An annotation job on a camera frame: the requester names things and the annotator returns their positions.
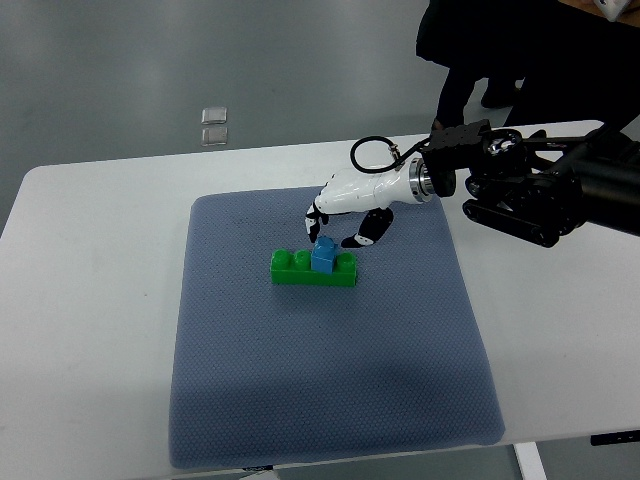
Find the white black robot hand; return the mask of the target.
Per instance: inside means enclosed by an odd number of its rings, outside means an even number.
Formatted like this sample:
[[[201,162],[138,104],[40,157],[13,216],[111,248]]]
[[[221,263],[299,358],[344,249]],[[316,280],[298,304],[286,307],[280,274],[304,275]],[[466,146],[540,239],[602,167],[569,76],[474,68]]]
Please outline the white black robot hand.
[[[377,243],[394,220],[395,202],[426,203],[435,188],[421,159],[382,173],[363,173],[354,168],[335,173],[315,197],[305,214],[305,227],[314,242],[332,216],[364,213],[357,232],[341,241],[343,248],[362,248]]]

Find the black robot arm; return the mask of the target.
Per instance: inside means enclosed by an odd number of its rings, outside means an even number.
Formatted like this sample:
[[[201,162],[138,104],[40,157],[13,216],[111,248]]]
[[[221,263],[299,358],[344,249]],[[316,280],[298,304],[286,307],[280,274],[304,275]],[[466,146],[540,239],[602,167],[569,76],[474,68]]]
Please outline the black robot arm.
[[[435,131],[417,150],[441,198],[468,170],[462,210],[488,228],[545,248],[585,223],[639,232],[639,144],[613,127],[525,138],[479,121]]]

